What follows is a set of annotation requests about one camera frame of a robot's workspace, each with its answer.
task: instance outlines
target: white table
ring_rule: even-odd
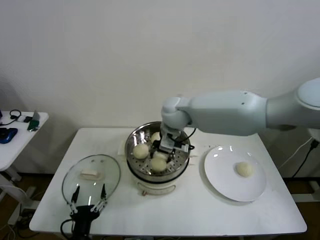
[[[120,183],[100,217],[93,221],[92,235],[121,236],[247,236],[301,233],[306,223],[277,168],[257,134],[248,137],[197,131],[190,141],[197,155],[216,145],[237,145],[254,154],[267,175],[265,193],[256,201],[229,200],[210,185],[203,174],[203,156],[190,158],[176,189],[167,195],[142,196],[132,181],[126,159],[118,148],[132,128],[82,128],[73,139],[30,223],[36,232],[59,233],[69,219],[61,184],[66,172],[89,155],[107,154],[117,159]],[[71,225],[64,231],[70,233]]]
[[[2,118],[0,122],[6,124],[12,121],[10,119],[9,111],[1,111]],[[24,116],[32,117],[34,115],[33,112],[23,111],[21,113]],[[40,120],[39,127],[41,127],[49,118],[46,112],[39,112]],[[11,176],[12,181],[20,181],[21,176],[15,171],[14,168],[11,167],[12,163],[16,160],[17,156],[21,153],[21,151],[26,147],[26,145],[30,142],[30,140],[37,134],[37,131],[28,131],[27,128],[29,123],[18,122],[15,121],[10,125],[0,126],[0,128],[16,128],[18,132],[12,138],[12,140],[6,144],[0,144],[0,172],[5,171]],[[24,208],[36,208],[38,205],[35,201],[31,201],[29,197],[25,196],[21,191],[16,188],[12,188],[14,186],[11,181],[7,180],[4,176],[0,175],[0,188],[3,192],[0,195],[0,200],[3,198],[5,194],[9,194],[11,197],[16,199],[18,202],[23,203]],[[35,191],[35,187],[30,187],[26,193],[28,196],[32,195]],[[13,212],[11,218],[8,221],[8,224],[14,225],[19,216],[19,206]]]

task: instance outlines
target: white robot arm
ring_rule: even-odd
[[[320,129],[320,78],[273,98],[248,91],[213,92],[198,97],[170,97],[162,107],[160,149],[170,152],[185,127],[206,133],[248,136],[271,128]]]

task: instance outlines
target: wire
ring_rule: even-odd
[[[176,143],[183,143],[185,140],[188,140],[193,134],[195,134],[195,132],[196,132],[196,128],[193,130],[193,132],[189,135],[189,136],[187,136],[185,139],[182,139],[182,140],[176,140],[176,139],[173,139],[172,138],[172,136],[170,135],[169,136],[169,138],[172,140],[172,141],[174,141],[174,142],[176,142]]]
[[[298,170],[293,174],[293,176],[292,176],[293,178],[297,175],[297,173],[300,171],[300,169],[302,168],[302,166],[305,164],[305,162],[307,161],[308,156],[309,156],[309,154],[311,153],[311,151],[312,151],[313,149],[315,149],[318,145],[319,145],[319,142],[318,142],[317,140],[315,140],[315,139],[311,142],[310,149],[309,149],[309,151],[307,152],[307,154],[306,154],[306,156],[305,156],[302,164],[301,164],[300,167],[298,168]]]
[[[309,156],[309,154],[311,153],[312,150],[313,150],[312,148],[309,149],[309,151],[307,152],[307,154],[306,154],[306,156],[305,156],[302,164],[300,165],[300,167],[298,168],[298,170],[295,172],[295,174],[293,174],[293,176],[292,176],[293,178],[297,175],[297,173],[299,172],[299,170],[300,170],[300,169],[302,168],[302,166],[305,164],[305,162],[307,161],[308,156]]]
[[[183,140],[180,140],[179,141],[179,143],[183,143],[185,140],[188,140],[189,138],[191,138],[191,136],[193,135],[193,134],[195,134],[195,132],[196,132],[196,128],[193,130],[193,132],[189,135],[189,136],[187,136],[185,139],[183,139]]]
[[[10,228],[11,232],[13,233],[13,240],[16,240],[16,233],[15,233],[15,231],[12,229],[12,227],[11,227],[9,224],[8,224],[8,227]]]
[[[61,223],[61,225],[60,225],[60,232],[61,232],[62,236],[64,236],[64,237],[65,237],[66,239],[68,239],[68,240],[70,240],[71,238],[68,237],[68,236],[65,234],[65,232],[64,232],[64,230],[63,230],[63,227],[64,227],[64,225],[65,225],[66,223],[68,223],[68,222],[70,222],[70,221],[72,221],[71,218],[70,218],[70,219],[67,219],[67,220],[64,220],[64,221]]]
[[[33,196],[31,197],[31,199],[33,200],[33,199],[35,199],[36,196],[38,196],[38,195],[40,195],[40,194],[43,194],[43,193],[45,193],[45,192],[46,192],[45,190],[44,190],[44,191],[41,191],[41,192],[38,192],[37,194],[33,195]]]
[[[12,188],[12,189],[18,189],[19,191],[21,191],[27,198],[28,195],[26,194],[25,191],[23,191],[20,187],[17,187],[17,186],[11,186],[11,185],[0,185],[0,188]]]
[[[19,116],[13,115],[12,112],[18,112],[18,113],[19,113]],[[21,111],[20,111],[20,110],[18,110],[18,109],[13,109],[13,110],[11,110],[11,111],[10,111],[10,117],[11,117],[11,118],[14,117],[14,119],[13,119],[11,122],[8,122],[8,123],[2,123],[2,122],[0,122],[0,126],[7,126],[7,125],[9,125],[9,124],[12,124],[13,122],[17,121],[18,118],[21,117],[21,115],[22,115],[22,114],[21,114]]]
[[[4,229],[7,225],[8,225],[8,224],[3,225],[3,226],[0,228],[0,231],[1,231],[2,229]]]
[[[30,238],[33,238],[33,237],[39,235],[40,232],[31,234],[31,235],[28,235],[28,236],[21,235],[20,230],[29,229],[29,224],[30,224],[30,221],[31,221],[32,217],[34,216],[35,211],[34,210],[22,211],[22,204],[20,204],[20,210],[19,211],[20,211],[21,219],[15,225],[16,228],[17,228],[17,230],[16,230],[17,235],[21,239],[30,239]]]
[[[305,143],[303,143],[302,145],[300,145],[300,146],[295,150],[295,152],[294,152],[287,160],[285,160],[284,163],[282,163],[282,164],[280,165],[280,167],[279,167],[278,169],[280,170],[284,165],[286,165],[287,162],[289,162],[289,160],[292,159],[293,156],[296,155],[296,153],[297,153],[303,146],[305,146],[308,142],[310,142],[311,139],[312,139],[312,137],[310,137]]]
[[[35,237],[35,236],[37,236],[37,235],[40,234],[40,232],[37,232],[37,233],[32,234],[32,235],[30,235],[30,236],[22,236],[22,235],[20,234],[20,232],[19,232],[19,228],[16,229],[16,233],[18,234],[19,238],[21,238],[21,239],[31,239],[31,238],[33,238],[33,237]]]

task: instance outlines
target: white plate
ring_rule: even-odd
[[[243,177],[236,171],[236,164],[252,164],[254,173]],[[212,186],[222,195],[239,202],[251,202],[260,197],[267,185],[264,169],[251,153],[234,146],[217,146],[204,160],[205,174]]]

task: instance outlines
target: dough ball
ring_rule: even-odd
[[[255,172],[255,169],[252,166],[252,164],[245,161],[237,163],[235,169],[238,174],[245,178],[252,176]]]
[[[153,154],[153,157],[154,157],[154,158],[161,158],[161,159],[164,159],[165,161],[168,160],[168,154],[165,154],[165,153],[160,152],[160,151],[156,151],[156,152]]]
[[[153,144],[155,140],[160,141],[161,137],[160,137],[160,132],[155,132],[154,134],[152,134],[151,136],[151,143]]]
[[[149,154],[149,148],[147,144],[141,143],[133,148],[133,156],[136,159],[145,159]]]
[[[161,157],[151,159],[151,167],[154,172],[162,172],[167,168],[167,162]]]

